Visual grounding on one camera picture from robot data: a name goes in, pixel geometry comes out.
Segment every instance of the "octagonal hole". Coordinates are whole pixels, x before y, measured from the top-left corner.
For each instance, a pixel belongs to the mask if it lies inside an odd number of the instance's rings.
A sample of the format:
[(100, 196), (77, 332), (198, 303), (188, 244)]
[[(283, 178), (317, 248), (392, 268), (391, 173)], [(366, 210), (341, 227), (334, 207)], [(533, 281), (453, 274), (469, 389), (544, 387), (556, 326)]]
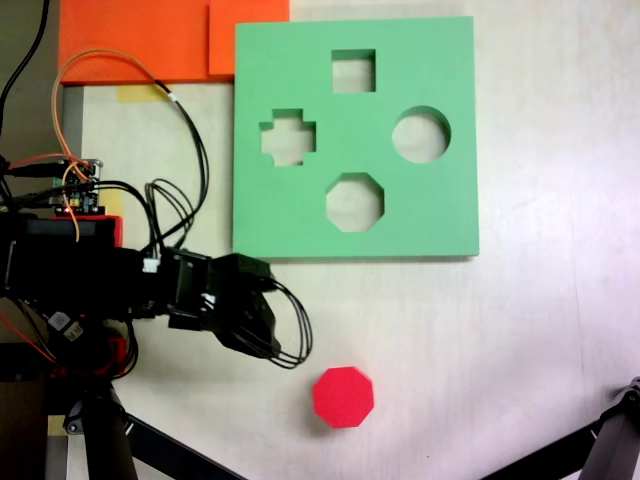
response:
[(327, 190), (326, 207), (343, 232), (366, 232), (384, 215), (384, 190), (366, 173), (344, 173)]
[(449, 148), (451, 127), (435, 108), (413, 107), (396, 123), (391, 140), (396, 151), (413, 163), (430, 163)]

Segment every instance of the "square hole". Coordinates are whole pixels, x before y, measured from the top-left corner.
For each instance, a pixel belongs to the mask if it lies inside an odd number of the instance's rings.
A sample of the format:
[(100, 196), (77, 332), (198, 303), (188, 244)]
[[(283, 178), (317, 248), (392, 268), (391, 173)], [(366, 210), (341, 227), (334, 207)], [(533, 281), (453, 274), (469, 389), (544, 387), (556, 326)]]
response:
[(376, 91), (375, 50), (333, 50), (331, 52), (333, 93)]

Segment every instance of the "red foam block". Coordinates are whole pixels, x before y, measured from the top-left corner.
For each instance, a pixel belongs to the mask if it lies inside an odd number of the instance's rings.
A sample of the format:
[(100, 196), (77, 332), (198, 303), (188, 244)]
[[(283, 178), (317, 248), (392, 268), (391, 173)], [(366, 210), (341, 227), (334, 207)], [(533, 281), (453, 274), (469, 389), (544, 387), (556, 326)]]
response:
[(313, 386), (313, 407), (332, 428), (357, 427), (373, 409), (373, 383), (356, 367), (330, 368)]

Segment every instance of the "green foam board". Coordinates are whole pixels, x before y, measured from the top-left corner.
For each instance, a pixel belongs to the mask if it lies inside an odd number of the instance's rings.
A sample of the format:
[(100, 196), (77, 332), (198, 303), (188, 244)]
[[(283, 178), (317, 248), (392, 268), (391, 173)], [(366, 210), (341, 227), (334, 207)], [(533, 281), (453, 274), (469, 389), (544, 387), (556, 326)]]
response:
[[(334, 93), (332, 59), (373, 58), (374, 91)], [(234, 250), (263, 258), (477, 255), (473, 19), (242, 24), (237, 27)], [(302, 165), (275, 166), (261, 132), (299, 112), (315, 127)], [(392, 142), (399, 119), (430, 113), (449, 138), (431, 163)], [(369, 230), (326, 211), (341, 179), (383, 194)]]

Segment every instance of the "orange foam board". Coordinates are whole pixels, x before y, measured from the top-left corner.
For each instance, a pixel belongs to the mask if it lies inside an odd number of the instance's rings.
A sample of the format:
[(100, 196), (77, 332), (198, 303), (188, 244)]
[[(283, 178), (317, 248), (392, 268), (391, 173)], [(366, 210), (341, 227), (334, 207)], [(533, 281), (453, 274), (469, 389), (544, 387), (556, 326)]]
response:
[[(61, 0), (58, 67), (82, 50), (115, 48), (137, 57), (164, 82), (209, 81), (209, 2)], [(108, 55), (79, 60), (62, 81), (150, 83), (129, 62)]]
[(288, 22), (289, 0), (210, 0), (209, 75), (231, 82), (235, 74), (236, 24)]

